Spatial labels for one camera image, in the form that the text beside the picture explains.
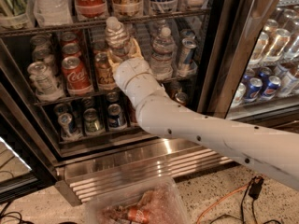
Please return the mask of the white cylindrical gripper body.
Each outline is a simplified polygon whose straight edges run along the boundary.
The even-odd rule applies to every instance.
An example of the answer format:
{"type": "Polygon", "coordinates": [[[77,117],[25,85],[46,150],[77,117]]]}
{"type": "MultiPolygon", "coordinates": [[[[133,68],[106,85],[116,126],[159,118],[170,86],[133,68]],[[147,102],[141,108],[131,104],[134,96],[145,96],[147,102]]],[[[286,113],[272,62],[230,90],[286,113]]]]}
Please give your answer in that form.
{"type": "Polygon", "coordinates": [[[122,62],[113,72],[118,87],[137,107],[148,96],[164,96],[164,88],[151,72],[148,62],[141,58],[131,58],[122,62]]]}

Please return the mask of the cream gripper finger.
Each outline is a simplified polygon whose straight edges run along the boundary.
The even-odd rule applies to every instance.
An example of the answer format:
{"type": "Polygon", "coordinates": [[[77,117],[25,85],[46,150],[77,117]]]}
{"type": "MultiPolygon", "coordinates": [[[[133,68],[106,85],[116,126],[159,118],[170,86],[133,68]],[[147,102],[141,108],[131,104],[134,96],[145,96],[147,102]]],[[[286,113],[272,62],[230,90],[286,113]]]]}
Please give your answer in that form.
{"type": "Polygon", "coordinates": [[[130,52],[131,57],[143,59],[141,48],[139,47],[135,38],[131,38],[131,44],[132,44],[131,52],[130,52]]]}
{"type": "Polygon", "coordinates": [[[109,52],[107,54],[108,62],[110,66],[112,67],[112,72],[115,73],[119,65],[121,64],[121,58],[118,56],[115,56],[113,53],[109,52]]]}

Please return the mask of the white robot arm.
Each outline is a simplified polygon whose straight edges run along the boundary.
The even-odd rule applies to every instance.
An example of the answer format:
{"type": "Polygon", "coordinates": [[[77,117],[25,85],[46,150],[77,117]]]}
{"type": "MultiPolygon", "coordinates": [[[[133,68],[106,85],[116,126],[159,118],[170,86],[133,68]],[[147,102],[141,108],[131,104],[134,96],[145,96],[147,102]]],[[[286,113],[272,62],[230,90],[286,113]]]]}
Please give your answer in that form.
{"type": "Polygon", "coordinates": [[[298,133],[210,117],[179,105],[140,57],[116,65],[113,77],[131,101],[137,123],[145,132],[192,141],[299,190],[298,133]]]}

